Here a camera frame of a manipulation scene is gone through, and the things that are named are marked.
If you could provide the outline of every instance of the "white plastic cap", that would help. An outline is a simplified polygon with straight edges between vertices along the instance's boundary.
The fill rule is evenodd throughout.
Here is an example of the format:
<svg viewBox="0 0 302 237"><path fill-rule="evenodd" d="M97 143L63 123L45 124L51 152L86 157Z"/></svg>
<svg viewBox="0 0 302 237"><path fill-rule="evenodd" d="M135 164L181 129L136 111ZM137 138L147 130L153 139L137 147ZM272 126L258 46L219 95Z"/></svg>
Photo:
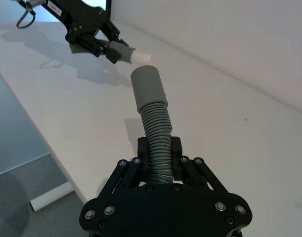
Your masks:
<svg viewBox="0 0 302 237"><path fill-rule="evenodd" d="M151 62L152 55L134 50L131 55L131 63L149 65Z"/></svg>

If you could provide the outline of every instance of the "white label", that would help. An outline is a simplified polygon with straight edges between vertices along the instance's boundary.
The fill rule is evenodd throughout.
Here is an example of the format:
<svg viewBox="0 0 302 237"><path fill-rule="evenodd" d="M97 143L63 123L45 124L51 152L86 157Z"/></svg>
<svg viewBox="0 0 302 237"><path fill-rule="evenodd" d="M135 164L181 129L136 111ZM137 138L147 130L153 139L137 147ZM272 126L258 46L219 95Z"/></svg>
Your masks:
<svg viewBox="0 0 302 237"><path fill-rule="evenodd" d="M50 0L47 2L47 6L54 11L58 16L62 15L62 10L56 6L54 3L52 3Z"/></svg>

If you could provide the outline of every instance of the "black cable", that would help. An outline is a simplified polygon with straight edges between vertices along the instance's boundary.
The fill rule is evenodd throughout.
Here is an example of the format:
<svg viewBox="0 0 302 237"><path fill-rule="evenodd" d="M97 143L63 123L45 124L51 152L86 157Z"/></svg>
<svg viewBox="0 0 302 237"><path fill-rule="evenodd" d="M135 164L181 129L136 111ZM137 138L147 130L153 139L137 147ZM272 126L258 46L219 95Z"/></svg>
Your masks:
<svg viewBox="0 0 302 237"><path fill-rule="evenodd" d="M36 20L36 16L35 15L33 15L33 18L32 18L32 21L30 22L30 23L28 23L27 25L25 25L25 26L20 26L20 24L22 23L22 21L24 20L24 18L26 18L26 16L28 15L28 11L26 11L23 15L22 15L22 17L18 20L18 22L17 22L17 28L19 28L19 29L24 29L24 28L27 28L27 27L29 27L29 26L31 26L33 23L34 23L34 21Z"/></svg>

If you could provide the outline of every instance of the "white tabletop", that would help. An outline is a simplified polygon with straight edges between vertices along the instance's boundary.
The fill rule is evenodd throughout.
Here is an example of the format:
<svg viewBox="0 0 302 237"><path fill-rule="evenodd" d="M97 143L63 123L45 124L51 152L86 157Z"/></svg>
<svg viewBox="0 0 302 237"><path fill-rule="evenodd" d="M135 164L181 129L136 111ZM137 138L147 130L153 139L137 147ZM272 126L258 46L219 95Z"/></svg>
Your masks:
<svg viewBox="0 0 302 237"><path fill-rule="evenodd" d="M246 236L302 237L302 114L137 29L131 46L153 54L173 135L253 211ZM136 66L72 55L60 23L0 25L0 74L83 202L144 135L129 80Z"/></svg>

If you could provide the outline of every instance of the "gray floor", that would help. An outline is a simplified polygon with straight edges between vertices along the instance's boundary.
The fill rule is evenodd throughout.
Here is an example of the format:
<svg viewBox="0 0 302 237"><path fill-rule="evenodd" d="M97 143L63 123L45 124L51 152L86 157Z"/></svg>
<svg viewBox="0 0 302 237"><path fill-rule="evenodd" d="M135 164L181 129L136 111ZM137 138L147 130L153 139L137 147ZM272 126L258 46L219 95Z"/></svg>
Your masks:
<svg viewBox="0 0 302 237"><path fill-rule="evenodd" d="M78 223L75 193L33 213L29 200L66 178L50 155L0 175L0 237L88 237Z"/></svg>

